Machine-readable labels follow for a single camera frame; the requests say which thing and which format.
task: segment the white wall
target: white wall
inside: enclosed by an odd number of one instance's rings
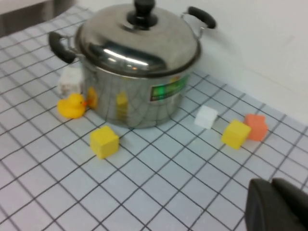
[[[132,0],[79,2],[96,11]],[[308,0],[156,2],[176,14],[188,5],[212,14],[218,28],[202,38],[198,68],[308,124]]]

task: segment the black handle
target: black handle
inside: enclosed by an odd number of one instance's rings
[[[148,30],[150,27],[157,24],[157,17],[151,14],[155,7],[155,0],[135,0],[135,11],[129,12],[127,20],[132,25],[142,30]]]
[[[155,0],[135,0],[136,17],[148,17],[155,6]]]
[[[204,22],[207,25],[207,28],[209,29],[216,28],[216,20],[211,15],[209,15],[207,12],[201,9],[190,6],[188,8],[188,14],[195,16],[197,19]]]
[[[51,51],[62,61],[71,64],[76,59],[76,54],[68,51],[61,43],[63,36],[57,32],[50,32],[48,41]]]

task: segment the green label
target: green label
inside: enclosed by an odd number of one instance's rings
[[[169,98],[185,88],[189,75],[165,85],[152,86],[150,101]]]

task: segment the stainless steel pot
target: stainless steel pot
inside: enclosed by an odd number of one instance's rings
[[[190,14],[207,28],[216,27],[206,12],[189,7],[181,17],[154,8],[154,0],[102,9],[71,38],[49,34],[51,50],[70,64],[83,66],[83,93],[90,107],[110,123],[146,128],[168,121],[176,112],[192,71],[199,60],[200,34],[183,20]],[[66,38],[68,47],[60,40]]]

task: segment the pot lid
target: pot lid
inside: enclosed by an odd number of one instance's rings
[[[77,48],[96,66],[120,75],[159,77],[187,69],[200,44],[177,15],[135,0],[97,12],[76,36]]]

